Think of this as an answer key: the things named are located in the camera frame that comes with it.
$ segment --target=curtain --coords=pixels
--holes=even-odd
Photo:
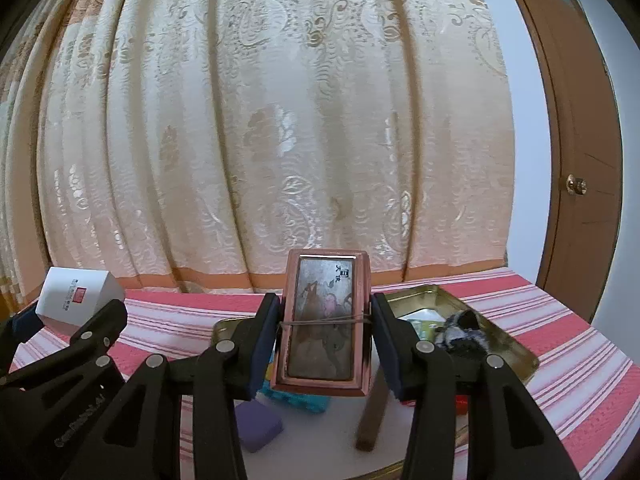
[[[297,247],[367,250],[374,283],[504,263],[484,0],[43,0],[0,70],[2,275],[26,296],[49,264],[210,292],[281,287]]]

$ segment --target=red square label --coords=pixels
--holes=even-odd
[[[86,293],[86,289],[79,286],[78,288],[76,288],[76,291],[74,292],[74,297],[71,301],[73,301],[74,303],[82,303],[82,300],[84,300],[85,293]]]

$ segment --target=door knob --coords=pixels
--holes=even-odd
[[[572,174],[566,178],[566,190],[570,195],[586,195],[587,194],[587,181],[583,178],[578,178]]]

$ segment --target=striped tablecloth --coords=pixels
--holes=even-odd
[[[640,428],[640,368],[561,303],[509,269],[379,287],[398,290],[438,283],[515,336],[540,358],[527,385],[585,480],[604,480]],[[128,291],[129,323],[110,355],[130,376],[151,353],[199,354],[215,322],[254,313],[260,295]],[[66,346],[68,338],[42,330],[20,345],[14,367]],[[191,402],[183,401],[180,452],[192,460]],[[456,451],[464,478],[467,448]]]

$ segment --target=purple block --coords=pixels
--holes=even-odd
[[[262,449],[283,430],[280,417],[255,399],[236,406],[236,422],[240,443],[250,453]]]

